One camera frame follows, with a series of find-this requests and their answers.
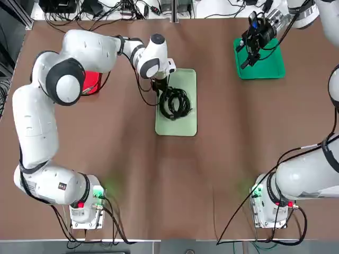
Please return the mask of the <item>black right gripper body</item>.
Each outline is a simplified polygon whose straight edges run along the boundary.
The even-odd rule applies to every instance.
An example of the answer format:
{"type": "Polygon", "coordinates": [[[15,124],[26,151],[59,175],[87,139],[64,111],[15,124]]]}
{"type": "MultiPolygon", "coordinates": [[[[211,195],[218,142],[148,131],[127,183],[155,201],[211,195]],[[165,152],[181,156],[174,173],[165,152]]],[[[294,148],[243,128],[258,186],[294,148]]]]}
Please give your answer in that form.
{"type": "Polygon", "coordinates": [[[242,34],[242,41],[251,50],[264,48],[276,37],[276,29],[269,21],[253,21],[242,34]]]}

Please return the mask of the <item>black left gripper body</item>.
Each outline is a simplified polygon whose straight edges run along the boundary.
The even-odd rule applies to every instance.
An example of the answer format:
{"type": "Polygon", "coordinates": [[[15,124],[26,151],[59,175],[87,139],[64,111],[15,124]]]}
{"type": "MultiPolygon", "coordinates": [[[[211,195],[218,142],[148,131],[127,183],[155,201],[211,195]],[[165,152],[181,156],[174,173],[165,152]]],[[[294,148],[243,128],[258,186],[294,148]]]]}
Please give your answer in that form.
{"type": "Polygon", "coordinates": [[[168,89],[168,84],[169,84],[170,76],[167,76],[162,79],[157,79],[153,78],[151,79],[151,88],[155,92],[166,92],[168,89]]]}

